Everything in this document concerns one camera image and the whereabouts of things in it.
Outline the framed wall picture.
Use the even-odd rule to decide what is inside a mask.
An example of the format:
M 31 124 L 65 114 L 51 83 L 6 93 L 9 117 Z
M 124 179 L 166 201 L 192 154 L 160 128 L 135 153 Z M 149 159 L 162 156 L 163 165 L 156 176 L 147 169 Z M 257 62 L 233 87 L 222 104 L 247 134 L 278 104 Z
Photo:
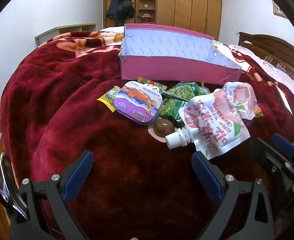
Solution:
M 281 8 L 273 1 L 273 14 L 276 16 L 280 16 L 283 18 L 287 18 L 285 13 L 281 10 Z

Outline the metal binder clip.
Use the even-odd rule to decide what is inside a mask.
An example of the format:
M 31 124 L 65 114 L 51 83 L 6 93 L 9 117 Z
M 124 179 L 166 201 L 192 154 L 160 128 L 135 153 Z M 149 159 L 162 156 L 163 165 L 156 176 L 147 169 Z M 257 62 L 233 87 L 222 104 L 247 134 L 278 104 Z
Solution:
M 0 155 L 0 203 L 10 213 L 17 211 L 25 220 L 29 220 L 29 211 L 15 182 L 12 164 L 6 152 Z

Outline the pink cardboard box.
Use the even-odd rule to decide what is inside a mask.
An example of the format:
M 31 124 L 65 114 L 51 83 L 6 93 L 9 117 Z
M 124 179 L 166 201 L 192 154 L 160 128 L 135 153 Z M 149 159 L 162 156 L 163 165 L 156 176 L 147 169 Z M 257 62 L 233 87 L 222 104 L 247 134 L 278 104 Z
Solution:
M 121 77 L 224 85 L 238 81 L 241 68 L 229 48 L 210 35 L 157 24 L 126 24 L 120 57 Z

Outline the yellow green candy packet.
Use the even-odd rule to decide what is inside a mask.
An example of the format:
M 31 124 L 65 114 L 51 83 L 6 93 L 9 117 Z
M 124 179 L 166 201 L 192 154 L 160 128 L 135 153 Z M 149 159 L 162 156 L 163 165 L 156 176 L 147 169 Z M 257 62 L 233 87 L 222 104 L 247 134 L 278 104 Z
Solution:
M 104 95 L 99 97 L 97 100 L 102 102 L 111 112 L 115 112 L 116 108 L 114 106 L 114 100 L 118 93 L 120 92 L 121 88 L 119 86 L 114 86 L 111 90 L 106 92 Z

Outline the purple candy tin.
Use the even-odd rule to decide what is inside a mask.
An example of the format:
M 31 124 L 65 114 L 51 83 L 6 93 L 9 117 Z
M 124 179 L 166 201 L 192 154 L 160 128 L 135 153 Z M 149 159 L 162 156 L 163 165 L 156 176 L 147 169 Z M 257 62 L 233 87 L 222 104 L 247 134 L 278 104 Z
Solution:
M 158 91 L 137 81 L 127 82 L 114 99 L 114 107 L 120 114 L 141 125 L 153 122 L 162 104 Z

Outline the dark hanging jackets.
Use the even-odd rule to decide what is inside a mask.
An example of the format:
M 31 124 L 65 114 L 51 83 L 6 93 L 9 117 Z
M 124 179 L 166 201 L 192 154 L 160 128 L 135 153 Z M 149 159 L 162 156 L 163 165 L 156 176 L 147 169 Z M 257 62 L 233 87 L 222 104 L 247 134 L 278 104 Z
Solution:
M 135 18 L 131 0 L 111 0 L 106 17 L 114 21 L 116 27 L 124 26 L 127 19 Z

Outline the white pink drink pouch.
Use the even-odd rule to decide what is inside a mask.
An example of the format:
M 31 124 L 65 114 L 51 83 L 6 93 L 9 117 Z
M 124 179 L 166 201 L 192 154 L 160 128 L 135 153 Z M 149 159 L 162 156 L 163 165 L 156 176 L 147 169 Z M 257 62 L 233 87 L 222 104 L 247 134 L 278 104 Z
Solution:
M 193 97 L 179 110 L 179 116 L 184 127 L 165 137 L 169 149 L 193 143 L 210 160 L 250 138 L 238 110 L 221 89 Z

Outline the wooden headboard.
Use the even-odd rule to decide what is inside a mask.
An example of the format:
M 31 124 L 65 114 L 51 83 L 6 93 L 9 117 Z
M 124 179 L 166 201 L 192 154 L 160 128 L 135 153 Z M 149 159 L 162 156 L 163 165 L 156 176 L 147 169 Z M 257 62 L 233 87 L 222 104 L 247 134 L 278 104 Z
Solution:
M 238 44 L 273 66 L 279 65 L 294 80 L 294 46 L 281 38 L 263 35 L 239 33 Z

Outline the colourful gummy candy packet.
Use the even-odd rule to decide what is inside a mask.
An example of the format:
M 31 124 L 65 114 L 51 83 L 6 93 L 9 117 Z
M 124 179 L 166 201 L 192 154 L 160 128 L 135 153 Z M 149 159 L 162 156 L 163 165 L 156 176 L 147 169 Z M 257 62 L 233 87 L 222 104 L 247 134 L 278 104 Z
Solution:
M 152 85 L 152 86 L 158 87 L 160 90 L 167 90 L 167 86 L 162 85 L 162 84 L 159 83 L 159 82 L 155 82 L 155 81 L 152 81 L 152 80 L 149 80 L 149 79 L 143 78 L 143 77 L 139 77 L 139 78 L 137 79 L 137 81 L 138 81 L 139 83 L 142 83 L 142 84 L 149 84 L 149 85 Z

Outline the green pea snack bag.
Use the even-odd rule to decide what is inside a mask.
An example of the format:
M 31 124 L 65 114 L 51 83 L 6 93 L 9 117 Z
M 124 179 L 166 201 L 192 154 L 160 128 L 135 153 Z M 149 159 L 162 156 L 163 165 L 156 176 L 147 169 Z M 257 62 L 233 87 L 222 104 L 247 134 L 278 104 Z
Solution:
M 196 82 L 180 82 L 167 91 L 162 91 L 162 95 L 166 101 L 185 103 L 195 96 L 209 94 L 208 90 L 204 86 L 200 86 Z

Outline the wooden wardrobe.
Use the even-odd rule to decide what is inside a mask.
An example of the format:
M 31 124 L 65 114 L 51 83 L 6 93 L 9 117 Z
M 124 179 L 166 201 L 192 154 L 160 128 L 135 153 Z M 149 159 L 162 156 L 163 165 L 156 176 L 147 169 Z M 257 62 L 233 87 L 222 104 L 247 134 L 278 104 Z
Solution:
M 107 17 L 112 0 L 103 0 L 103 26 L 115 23 Z M 174 26 L 198 31 L 218 39 L 221 26 L 222 0 L 131 0 L 135 10 L 126 23 L 142 23 L 144 14 L 151 24 Z

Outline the brown jelly cup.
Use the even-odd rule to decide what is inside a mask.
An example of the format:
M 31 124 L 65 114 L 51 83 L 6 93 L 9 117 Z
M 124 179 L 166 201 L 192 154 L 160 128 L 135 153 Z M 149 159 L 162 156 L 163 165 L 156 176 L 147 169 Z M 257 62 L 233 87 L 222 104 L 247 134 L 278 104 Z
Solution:
M 167 119 L 157 118 L 148 125 L 148 133 L 154 139 L 160 142 L 165 142 L 165 137 L 175 132 L 175 127 Z

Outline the pink peach jelly pouch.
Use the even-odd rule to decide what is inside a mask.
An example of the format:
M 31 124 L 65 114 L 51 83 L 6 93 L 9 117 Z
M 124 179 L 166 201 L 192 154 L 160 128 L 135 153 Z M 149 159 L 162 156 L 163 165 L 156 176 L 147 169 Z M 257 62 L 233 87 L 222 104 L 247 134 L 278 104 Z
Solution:
M 257 103 L 253 87 L 244 82 L 226 82 L 223 90 L 231 104 L 238 110 L 242 119 L 253 120 L 263 117 L 263 112 Z

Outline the grey low shelf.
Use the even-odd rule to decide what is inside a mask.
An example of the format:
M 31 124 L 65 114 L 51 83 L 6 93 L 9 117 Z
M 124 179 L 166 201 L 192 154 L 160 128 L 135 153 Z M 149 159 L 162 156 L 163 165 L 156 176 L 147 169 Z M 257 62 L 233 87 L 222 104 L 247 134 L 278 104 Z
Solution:
M 87 23 L 87 24 L 72 24 L 72 25 L 64 25 L 54 27 L 45 31 L 37 36 L 35 36 L 35 43 L 38 47 L 49 39 L 73 31 L 96 31 L 97 24 L 96 23 Z

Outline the red floral plush blanket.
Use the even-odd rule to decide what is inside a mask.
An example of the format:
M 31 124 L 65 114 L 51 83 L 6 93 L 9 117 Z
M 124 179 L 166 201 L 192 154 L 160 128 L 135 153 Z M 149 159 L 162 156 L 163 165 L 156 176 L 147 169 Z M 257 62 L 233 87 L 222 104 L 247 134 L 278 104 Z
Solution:
M 9 79 L 1 130 L 16 178 L 49 179 L 84 150 L 93 167 L 69 209 L 88 239 L 195 239 L 215 212 L 191 166 L 99 97 L 123 86 L 122 35 L 72 32 L 36 48 Z

